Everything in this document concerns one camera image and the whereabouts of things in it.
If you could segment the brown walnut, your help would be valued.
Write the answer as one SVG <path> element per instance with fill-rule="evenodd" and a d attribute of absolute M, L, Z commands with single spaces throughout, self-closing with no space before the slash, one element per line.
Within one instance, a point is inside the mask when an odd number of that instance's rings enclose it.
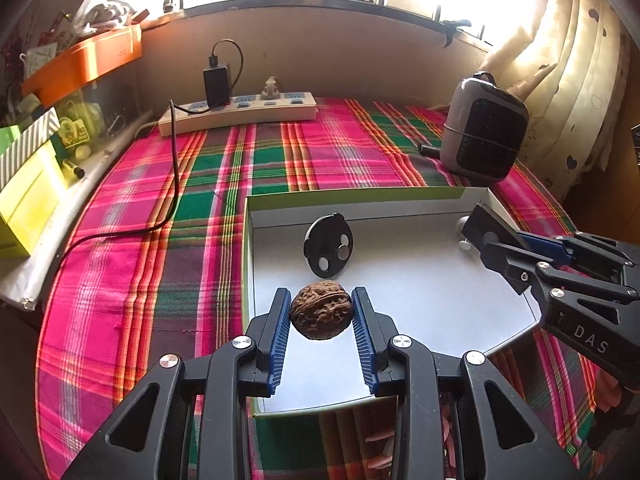
<path fill-rule="evenodd" d="M 290 321 L 305 338 L 328 340 L 339 335 L 354 317 L 352 298 L 336 281 L 303 287 L 290 307 Z"/>

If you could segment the black round disc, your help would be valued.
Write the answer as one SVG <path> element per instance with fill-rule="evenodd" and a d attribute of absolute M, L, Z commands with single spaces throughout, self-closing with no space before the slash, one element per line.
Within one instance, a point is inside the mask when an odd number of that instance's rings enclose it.
<path fill-rule="evenodd" d="M 303 242 L 303 254 L 318 278 L 334 278 L 344 269 L 354 251 L 352 229 L 339 212 L 311 223 Z"/>

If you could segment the green white cardboard box tray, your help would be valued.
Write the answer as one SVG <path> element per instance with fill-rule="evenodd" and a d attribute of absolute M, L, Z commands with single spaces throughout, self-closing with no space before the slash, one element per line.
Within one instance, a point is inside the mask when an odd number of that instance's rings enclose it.
<path fill-rule="evenodd" d="M 478 204 L 504 213 L 488 188 L 344 188 L 250 196 L 242 244 L 242 318 L 266 313 L 274 293 L 314 281 L 303 254 L 317 219 L 338 212 L 355 247 L 337 281 L 367 289 L 398 330 L 448 356 L 494 353 L 531 330 L 540 311 L 460 246 L 460 220 Z"/>

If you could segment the grey portable heater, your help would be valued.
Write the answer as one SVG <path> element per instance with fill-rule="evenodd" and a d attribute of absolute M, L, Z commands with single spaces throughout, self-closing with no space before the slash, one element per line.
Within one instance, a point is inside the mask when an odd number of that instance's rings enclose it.
<path fill-rule="evenodd" d="M 528 121 L 521 99 L 498 87 L 491 73 L 478 72 L 454 90 L 439 158 L 454 174 L 499 182 L 518 157 Z"/>

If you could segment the plaid bed cover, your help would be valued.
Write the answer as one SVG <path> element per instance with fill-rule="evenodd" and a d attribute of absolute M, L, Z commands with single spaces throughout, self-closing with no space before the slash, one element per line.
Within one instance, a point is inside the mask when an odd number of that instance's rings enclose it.
<path fill-rule="evenodd" d="M 46 479 L 61 479 L 150 363 L 205 356 L 241 330 L 241 235 L 247 195 L 378 186 L 463 186 L 416 144 L 439 144 L 444 115 L 415 106 L 319 100 L 314 122 L 179 136 L 180 202 L 161 230 L 90 240 L 53 281 L 38 344 L 36 419 Z M 542 235 L 574 224 L 524 166 L 491 191 L 516 223 Z M 174 197 L 170 140 L 142 136 L 102 181 L 70 236 L 154 226 Z M 594 479 L 605 458 L 586 443 L 596 367 L 541 330 L 491 358 Z M 388 479 L 367 467 L 381 453 L 372 408 L 255 419 L 254 479 Z"/>

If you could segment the cream heart curtain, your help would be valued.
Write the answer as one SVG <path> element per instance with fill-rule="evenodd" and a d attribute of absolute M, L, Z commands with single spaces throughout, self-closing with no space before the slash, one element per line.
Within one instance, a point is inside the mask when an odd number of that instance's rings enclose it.
<path fill-rule="evenodd" d="M 529 112 L 520 161 L 557 199 L 605 169 L 631 39 L 608 0 L 504 0 L 518 13 L 482 70 Z"/>

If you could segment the beige power strip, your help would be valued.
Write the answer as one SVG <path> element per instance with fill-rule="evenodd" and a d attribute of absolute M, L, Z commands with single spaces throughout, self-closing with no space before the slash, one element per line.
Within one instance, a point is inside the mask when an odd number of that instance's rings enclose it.
<path fill-rule="evenodd" d="M 175 106 L 175 132 L 226 128 L 263 122 L 314 120 L 317 102 L 310 92 L 285 92 L 279 99 L 263 100 L 260 94 L 234 96 L 227 105 L 209 108 L 206 101 Z"/>

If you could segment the white plug on strip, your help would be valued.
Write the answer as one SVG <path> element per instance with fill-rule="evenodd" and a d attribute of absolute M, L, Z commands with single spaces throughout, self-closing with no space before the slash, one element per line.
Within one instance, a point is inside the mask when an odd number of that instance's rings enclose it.
<path fill-rule="evenodd" d="M 276 76 L 270 76 L 265 82 L 265 87 L 262 89 L 260 98 L 266 101 L 277 100 L 280 98 L 280 93 L 278 78 Z"/>

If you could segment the black charger adapter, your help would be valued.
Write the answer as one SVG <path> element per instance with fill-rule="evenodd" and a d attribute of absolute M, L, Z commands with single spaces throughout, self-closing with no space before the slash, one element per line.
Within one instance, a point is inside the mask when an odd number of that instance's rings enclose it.
<path fill-rule="evenodd" d="M 231 76 L 228 64 L 203 70 L 206 102 L 209 108 L 228 105 L 231 99 Z"/>

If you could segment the yellow green box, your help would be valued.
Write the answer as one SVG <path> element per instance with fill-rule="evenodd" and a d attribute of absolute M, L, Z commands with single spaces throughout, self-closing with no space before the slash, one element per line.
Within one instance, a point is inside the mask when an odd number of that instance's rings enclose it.
<path fill-rule="evenodd" d="M 1 258 L 29 257 L 66 192 L 50 141 L 35 151 L 1 190 Z"/>

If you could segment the green striped gift box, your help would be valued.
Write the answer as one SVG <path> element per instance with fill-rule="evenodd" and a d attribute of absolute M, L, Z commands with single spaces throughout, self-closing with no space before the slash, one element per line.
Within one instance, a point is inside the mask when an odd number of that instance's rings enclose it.
<path fill-rule="evenodd" d="M 5 188 L 32 156 L 44 160 L 44 173 L 49 178 L 55 195 L 65 190 L 58 153 L 52 136 L 58 132 L 60 121 L 54 107 L 46 110 L 1 154 L 1 188 Z"/>

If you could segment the orange storage tray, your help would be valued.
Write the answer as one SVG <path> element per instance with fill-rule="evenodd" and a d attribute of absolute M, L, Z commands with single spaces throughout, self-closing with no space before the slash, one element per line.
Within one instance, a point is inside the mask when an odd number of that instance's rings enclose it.
<path fill-rule="evenodd" d="M 50 107 L 89 82 L 142 57 L 140 25 L 82 40 L 44 64 L 21 84 L 21 96 L 33 94 Z"/>

